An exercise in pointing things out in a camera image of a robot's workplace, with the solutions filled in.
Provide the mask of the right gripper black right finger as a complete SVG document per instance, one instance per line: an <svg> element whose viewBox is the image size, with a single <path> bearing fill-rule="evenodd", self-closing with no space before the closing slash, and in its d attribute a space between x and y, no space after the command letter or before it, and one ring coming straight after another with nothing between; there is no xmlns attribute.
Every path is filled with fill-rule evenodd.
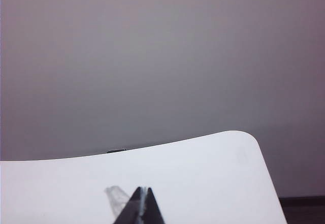
<svg viewBox="0 0 325 224"><path fill-rule="evenodd" d="M165 224L152 188L147 189L144 199L144 207L141 214L141 219L144 224Z"/></svg>

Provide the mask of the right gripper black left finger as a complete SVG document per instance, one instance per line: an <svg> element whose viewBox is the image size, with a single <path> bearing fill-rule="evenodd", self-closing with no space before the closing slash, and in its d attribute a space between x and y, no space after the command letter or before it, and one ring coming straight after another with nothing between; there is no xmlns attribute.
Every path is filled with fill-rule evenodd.
<svg viewBox="0 0 325 224"><path fill-rule="evenodd" d="M144 190L137 187L133 195L118 215L114 224L141 224L144 210Z"/></svg>

